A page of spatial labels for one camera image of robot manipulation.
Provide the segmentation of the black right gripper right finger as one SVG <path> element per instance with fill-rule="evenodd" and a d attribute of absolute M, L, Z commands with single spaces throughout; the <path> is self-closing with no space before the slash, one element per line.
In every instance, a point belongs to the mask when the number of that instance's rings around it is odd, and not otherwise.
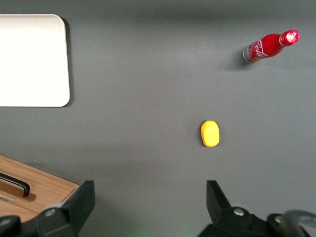
<path fill-rule="evenodd" d="M 233 207 L 215 180 L 206 184 L 206 206 L 212 223 L 200 237 L 267 237 L 266 221 L 241 207 Z"/>

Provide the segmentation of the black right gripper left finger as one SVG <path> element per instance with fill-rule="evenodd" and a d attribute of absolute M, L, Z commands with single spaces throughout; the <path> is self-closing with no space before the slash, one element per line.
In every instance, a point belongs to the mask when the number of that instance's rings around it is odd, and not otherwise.
<path fill-rule="evenodd" d="M 77 237 L 95 207 L 94 181 L 84 181 L 64 202 L 44 209 L 35 220 L 39 237 Z"/>

